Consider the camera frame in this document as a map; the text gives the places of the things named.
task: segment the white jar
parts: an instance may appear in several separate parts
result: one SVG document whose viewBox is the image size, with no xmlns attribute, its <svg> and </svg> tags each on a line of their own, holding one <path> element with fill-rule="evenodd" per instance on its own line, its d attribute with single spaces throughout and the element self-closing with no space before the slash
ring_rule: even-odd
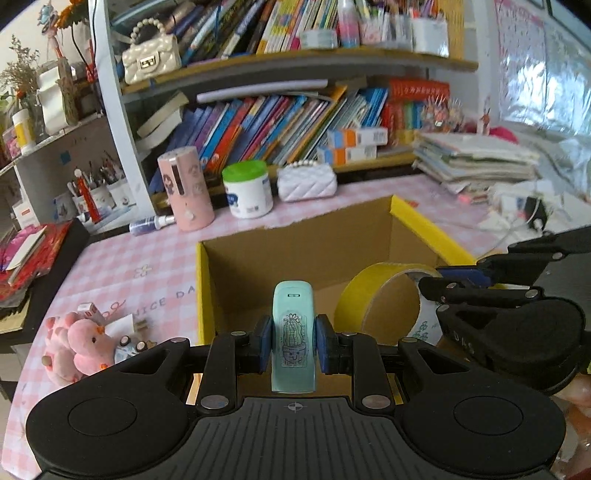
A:
<svg viewBox="0 0 591 480">
<path fill-rule="evenodd" d="M 249 160 L 229 165 L 222 171 L 230 212 L 237 218 L 258 218 L 273 208 L 267 164 Z"/>
<path fill-rule="evenodd" d="M 33 122 L 29 110 L 24 108 L 12 116 L 15 132 L 17 133 L 18 146 L 21 148 L 21 154 L 27 155 L 37 145 L 35 134 L 33 133 Z"/>
</svg>

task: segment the table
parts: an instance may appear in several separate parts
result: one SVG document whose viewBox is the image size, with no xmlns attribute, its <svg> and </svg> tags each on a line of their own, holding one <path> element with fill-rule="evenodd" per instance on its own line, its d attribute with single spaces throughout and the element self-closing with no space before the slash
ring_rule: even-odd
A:
<svg viewBox="0 0 591 480">
<path fill-rule="evenodd" d="M 418 203 L 417 210 L 434 222 L 447 220 L 477 225 L 485 206 L 464 205 L 424 175 L 375 180 L 340 186 L 331 199 L 279 203 L 269 215 L 255 220 L 234 218 L 219 210 L 203 230 L 180 232 L 176 226 L 149 235 L 119 235 L 87 247 L 61 285 L 47 316 L 64 315 L 80 303 L 93 301 L 106 316 L 129 313 L 145 317 L 152 339 L 175 336 L 197 341 L 196 244 L 255 228 L 278 228 L 356 203 L 396 194 Z M 479 257 L 497 243 L 497 237 L 477 229 L 440 224 L 462 247 Z M 57 389 L 41 365 L 46 332 L 43 325 L 24 365 L 8 418 L 2 467 L 22 479 L 33 479 L 39 468 L 25 437 L 28 413 Z"/>
</svg>

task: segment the beige quilted handbag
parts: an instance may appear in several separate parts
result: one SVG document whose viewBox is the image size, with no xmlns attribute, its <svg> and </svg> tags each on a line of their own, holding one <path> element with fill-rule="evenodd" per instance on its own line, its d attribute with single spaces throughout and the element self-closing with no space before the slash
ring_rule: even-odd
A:
<svg viewBox="0 0 591 480">
<path fill-rule="evenodd" d="M 145 25 L 155 25 L 160 34 L 136 45 L 138 33 Z M 164 25 L 159 20 L 147 18 L 138 22 L 131 34 L 131 42 L 129 50 L 123 52 L 125 81 L 128 85 L 173 72 L 181 67 L 177 37 L 167 35 Z"/>
</svg>

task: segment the light blue stapler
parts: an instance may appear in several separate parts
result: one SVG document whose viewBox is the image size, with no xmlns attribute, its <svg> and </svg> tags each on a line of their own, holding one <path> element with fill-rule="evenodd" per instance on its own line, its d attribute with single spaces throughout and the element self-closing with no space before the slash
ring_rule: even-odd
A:
<svg viewBox="0 0 591 480">
<path fill-rule="evenodd" d="M 284 281 L 273 296 L 271 389 L 277 393 L 316 390 L 314 296 L 305 281 Z"/>
</svg>

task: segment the tape roll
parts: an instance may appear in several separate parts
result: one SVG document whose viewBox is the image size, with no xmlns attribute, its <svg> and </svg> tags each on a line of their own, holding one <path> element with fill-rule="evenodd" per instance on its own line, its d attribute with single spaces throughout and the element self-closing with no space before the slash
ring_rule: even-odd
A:
<svg viewBox="0 0 591 480">
<path fill-rule="evenodd" d="M 436 345 L 442 332 L 435 310 L 418 290 L 423 277 L 441 277 L 421 264 L 378 263 L 360 272 L 347 285 L 336 306 L 337 332 L 362 332 L 378 343 L 396 345 L 414 336 Z"/>
</svg>

